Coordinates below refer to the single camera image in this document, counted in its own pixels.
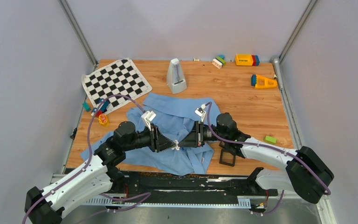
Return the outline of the silver leaf brooch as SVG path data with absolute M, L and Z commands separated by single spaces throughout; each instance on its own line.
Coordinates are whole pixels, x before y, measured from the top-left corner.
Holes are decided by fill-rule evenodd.
M 180 146 L 179 146 L 179 142 L 178 140 L 175 140 L 174 142 L 174 145 L 172 146 L 172 150 L 176 150 L 176 151 L 179 151 L 180 150 Z

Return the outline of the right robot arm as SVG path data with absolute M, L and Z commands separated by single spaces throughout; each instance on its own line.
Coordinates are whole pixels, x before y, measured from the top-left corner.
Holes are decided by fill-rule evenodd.
M 234 156 L 252 159 L 276 167 L 276 170 L 257 168 L 247 182 L 254 195 L 264 190 L 288 190 L 309 203 L 317 204 L 330 195 L 329 185 L 334 174 L 310 147 L 300 149 L 277 147 L 241 132 L 229 113 L 216 118 L 216 125 L 196 121 L 189 134 L 178 142 L 179 147 L 200 147 L 207 141 L 220 141 L 223 149 Z

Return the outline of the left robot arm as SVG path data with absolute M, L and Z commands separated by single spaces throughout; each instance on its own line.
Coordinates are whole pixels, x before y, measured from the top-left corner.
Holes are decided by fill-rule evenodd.
M 30 189 L 22 221 L 59 224 L 74 208 L 93 196 L 109 190 L 118 193 L 124 188 L 124 175 L 117 165 L 126 158 L 127 151 L 148 147 L 158 153 L 177 146 L 177 140 L 165 137 L 154 124 L 139 132 L 132 122 L 122 122 L 81 166 L 49 186 Z

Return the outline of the light blue shirt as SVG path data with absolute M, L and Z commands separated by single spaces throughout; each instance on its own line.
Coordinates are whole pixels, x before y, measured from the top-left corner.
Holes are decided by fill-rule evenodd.
M 142 103 L 145 110 L 156 113 L 153 123 L 160 132 L 171 140 L 180 141 L 190 132 L 194 122 L 200 120 L 195 110 L 208 102 L 212 102 L 210 122 L 215 125 L 220 111 L 211 98 L 175 98 L 150 93 Z M 159 153 L 144 147 L 127 152 L 122 163 L 155 167 L 174 175 L 205 174 L 213 154 L 214 150 L 208 144 Z

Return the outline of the black square frame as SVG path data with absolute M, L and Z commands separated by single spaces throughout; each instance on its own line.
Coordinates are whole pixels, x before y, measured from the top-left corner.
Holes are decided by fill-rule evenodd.
M 222 148 L 220 151 L 219 164 L 234 167 L 236 161 L 236 155 L 230 150 Z

